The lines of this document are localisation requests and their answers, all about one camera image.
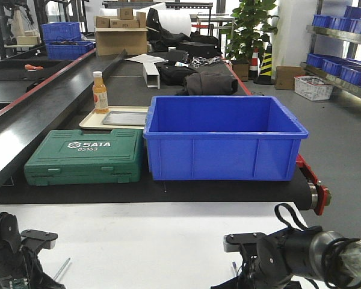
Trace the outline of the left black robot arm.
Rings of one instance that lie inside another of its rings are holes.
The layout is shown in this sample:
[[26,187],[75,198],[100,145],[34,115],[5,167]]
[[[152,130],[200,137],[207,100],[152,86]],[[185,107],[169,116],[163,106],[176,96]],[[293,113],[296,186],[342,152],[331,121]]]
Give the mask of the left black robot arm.
[[0,288],[64,288],[47,275],[39,261],[52,249],[58,234],[27,229],[19,232],[15,215],[0,213]]

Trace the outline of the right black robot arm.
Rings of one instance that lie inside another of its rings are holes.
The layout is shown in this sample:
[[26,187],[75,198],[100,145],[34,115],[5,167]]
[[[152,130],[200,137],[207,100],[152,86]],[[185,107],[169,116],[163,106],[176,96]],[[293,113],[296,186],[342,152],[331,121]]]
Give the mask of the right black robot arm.
[[361,239],[347,238],[321,226],[303,225],[294,209],[280,203],[274,207],[285,228],[229,234],[223,239],[225,252],[239,252],[242,264],[236,276],[218,288],[300,288],[293,276],[305,278],[315,288],[361,288]]

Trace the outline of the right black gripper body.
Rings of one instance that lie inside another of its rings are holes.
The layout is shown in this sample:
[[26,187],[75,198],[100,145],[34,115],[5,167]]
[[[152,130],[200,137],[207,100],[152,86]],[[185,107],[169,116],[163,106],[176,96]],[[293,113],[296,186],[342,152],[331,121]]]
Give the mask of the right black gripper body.
[[255,261],[258,261],[257,243],[266,234],[261,232],[228,234],[223,237],[223,247],[225,252],[239,252],[242,256],[240,266],[241,273],[234,268],[237,275],[219,285],[211,286],[211,288],[261,288],[256,285]]

